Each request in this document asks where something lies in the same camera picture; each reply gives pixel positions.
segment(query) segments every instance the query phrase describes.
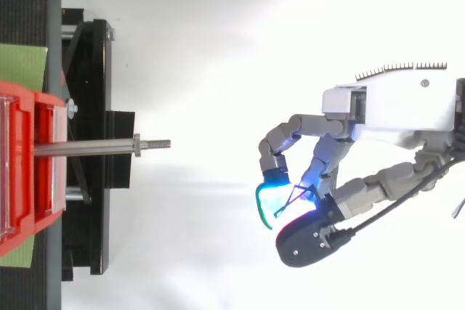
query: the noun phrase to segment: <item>red crate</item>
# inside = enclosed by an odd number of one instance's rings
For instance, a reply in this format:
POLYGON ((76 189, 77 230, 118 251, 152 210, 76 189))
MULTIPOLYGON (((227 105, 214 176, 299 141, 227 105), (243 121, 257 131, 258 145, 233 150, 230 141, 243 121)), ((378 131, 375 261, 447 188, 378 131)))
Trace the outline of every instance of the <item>red crate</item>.
MULTIPOLYGON (((68 117, 65 103, 52 95, 35 93, 36 143, 66 142, 68 117)), ((66 158, 36 158, 36 232, 52 224, 65 208, 66 158)))
POLYGON ((34 221, 34 93, 0 81, 0 256, 36 230, 34 221))

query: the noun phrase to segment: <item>green paper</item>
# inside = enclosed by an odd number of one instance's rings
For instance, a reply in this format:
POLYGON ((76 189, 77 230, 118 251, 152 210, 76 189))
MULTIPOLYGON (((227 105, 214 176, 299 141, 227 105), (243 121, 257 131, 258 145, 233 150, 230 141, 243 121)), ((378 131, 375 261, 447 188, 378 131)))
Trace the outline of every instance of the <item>green paper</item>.
POLYGON ((42 91, 47 48, 0 44, 0 80, 42 91))
MULTIPOLYGON (((0 80, 18 83, 42 91, 47 48, 0 44, 0 80)), ((34 235, 21 246, 0 258, 0 266, 30 268, 34 249, 34 235)))
POLYGON ((30 268, 32 252, 34 251, 34 235, 28 237, 23 244, 0 258, 0 266, 13 266, 16 268, 30 268))

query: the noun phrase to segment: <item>black wire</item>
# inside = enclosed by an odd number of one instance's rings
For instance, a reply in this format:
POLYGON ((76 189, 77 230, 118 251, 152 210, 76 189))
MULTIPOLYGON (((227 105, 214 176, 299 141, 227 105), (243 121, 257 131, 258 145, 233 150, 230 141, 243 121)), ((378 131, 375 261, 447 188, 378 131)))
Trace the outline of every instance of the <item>black wire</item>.
POLYGON ((291 191, 291 194, 289 195, 288 197, 288 200, 286 201, 286 203, 284 204, 284 206, 282 206, 279 210, 277 210, 273 216, 275 216, 275 218, 278 217, 278 214, 283 212, 285 209, 287 209, 287 207, 292 204, 295 200, 297 200, 298 198, 302 197, 306 192, 308 192, 310 190, 310 187, 308 188, 305 188, 305 187, 299 187, 298 185, 294 186, 294 188, 292 189, 291 191), (304 191, 301 192, 299 195, 297 195, 294 199, 291 200, 291 197, 292 197, 292 194, 294 193, 294 190, 298 188, 298 189, 303 189, 304 191))
POLYGON ((373 217, 367 219, 366 221, 364 221, 362 224, 359 224, 357 225, 356 227, 352 228, 352 229, 349 229, 349 231, 352 233, 352 234, 355 234, 357 232, 359 232, 360 230, 362 229, 365 229, 368 225, 374 223, 375 221, 377 221, 378 219, 384 217, 385 215, 387 215, 389 212, 393 211, 394 209, 396 209, 397 207, 399 207, 400 205, 402 205, 405 201, 407 201, 408 199, 410 199, 411 197, 413 197, 416 193, 418 193, 419 191, 421 191, 423 188, 425 188, 429 183, 431 183, 432 181, 434 181, 435 179, 437 179, 438 177, 442 176, 445 172, 447 172, 452 166, 454 165, 457 165, 458 163, 461 163, 462 161, 464 161, 465 159, 461 159, 461 158, 456 158, 452 161, 449 161, 448 163, 446 163, 444 166, 442 167, 439 167, 438 169, 436 169, 435 171, 431 172, 430 175, 426 176, 420 183, 418 183, 412 190, 410 190, 409 192, 407 192, 405 195, 403 195, 399 200, 395 201, 393 204, 389 205, 388 207, 386 207, 384 210, 382 210, 381 212, 378 212, 376 215, 374 215, 373 217))

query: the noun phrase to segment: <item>glowing blue object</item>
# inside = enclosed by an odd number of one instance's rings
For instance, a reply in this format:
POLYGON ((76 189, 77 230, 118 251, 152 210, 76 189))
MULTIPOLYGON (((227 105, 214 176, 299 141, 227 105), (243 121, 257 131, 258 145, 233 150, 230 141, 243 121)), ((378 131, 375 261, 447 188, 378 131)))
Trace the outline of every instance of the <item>glowing blue object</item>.
POLYGON ((302 192, 302 189, 290 183, 260 186, 257 190, 257 203, 264 224, 272 229, 278 221, 279 225, 282 225, 283 221, 289 223, 315 210, 315 204, 307 197, 298 197, 302 192))

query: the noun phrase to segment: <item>white robotic arm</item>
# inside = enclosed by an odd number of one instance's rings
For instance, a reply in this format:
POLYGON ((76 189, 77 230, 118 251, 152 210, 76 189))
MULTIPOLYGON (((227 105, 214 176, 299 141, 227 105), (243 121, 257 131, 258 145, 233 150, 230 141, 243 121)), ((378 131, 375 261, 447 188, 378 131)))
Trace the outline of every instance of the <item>white robotic arm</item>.
POLYGON ((325 91, 324 115, 294 115, 260 143, 264 183, 257 188, 256 201, 264 224, 280 226, 276 245, 289 266, 325 258, 418 191, 431 190, 465 158, 462 84, 445 63, 385 65, 356 78, 355 83, 325 91), (318 136, 320 141, 301 182, 292 186, 283 152, 302 136, 318 136), (339 162, 363 139, 423 148, 414 164, 400 163, 336 188, 339 162), (335 223, 365 213, 382 200, 396 202, 360 227, 335 229, 335 223))

